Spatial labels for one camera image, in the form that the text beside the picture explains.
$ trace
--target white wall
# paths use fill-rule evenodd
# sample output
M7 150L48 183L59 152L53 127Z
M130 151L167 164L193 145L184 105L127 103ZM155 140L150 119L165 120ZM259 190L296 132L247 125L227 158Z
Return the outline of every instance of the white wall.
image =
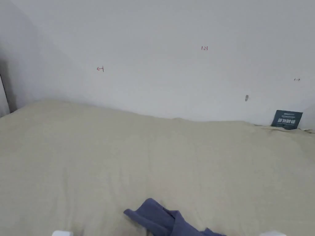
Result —
M2 0L0 59L17 108L58 98L264 125L292 110L315 129L314 12L311 0Z

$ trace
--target beige bedsheet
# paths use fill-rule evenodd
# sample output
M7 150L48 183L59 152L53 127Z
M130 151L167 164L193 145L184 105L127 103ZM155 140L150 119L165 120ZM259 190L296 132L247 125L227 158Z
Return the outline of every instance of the beige bedsheet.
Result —
M315 235L315 134L39 102L0 119L0 235L146 235L146 198L199 230Z

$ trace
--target blue towel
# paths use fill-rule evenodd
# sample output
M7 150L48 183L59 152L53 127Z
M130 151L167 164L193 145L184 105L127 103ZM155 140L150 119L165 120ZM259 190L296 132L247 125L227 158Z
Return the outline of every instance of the blue towel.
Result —
M199 232L184 220L179 211L169 211L152 198L145 200L138 210L127 209L124 214L154 236L223 236L208 228Z

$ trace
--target red arrow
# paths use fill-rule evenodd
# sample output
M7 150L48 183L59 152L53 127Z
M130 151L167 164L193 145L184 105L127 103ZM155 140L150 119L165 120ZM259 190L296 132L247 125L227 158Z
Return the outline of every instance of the red arrow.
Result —
M97 70L100 70L100 69L102 69L102 70L103 70L103 72L104 72L104 67L102 67L102 68L98 68L98 67L97 67Z

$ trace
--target dark blue card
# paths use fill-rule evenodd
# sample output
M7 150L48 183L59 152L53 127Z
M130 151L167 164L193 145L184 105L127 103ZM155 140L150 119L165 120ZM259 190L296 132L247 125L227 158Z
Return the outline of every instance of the dark blue card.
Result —
M271 126L297 129L303 112L277 110Z

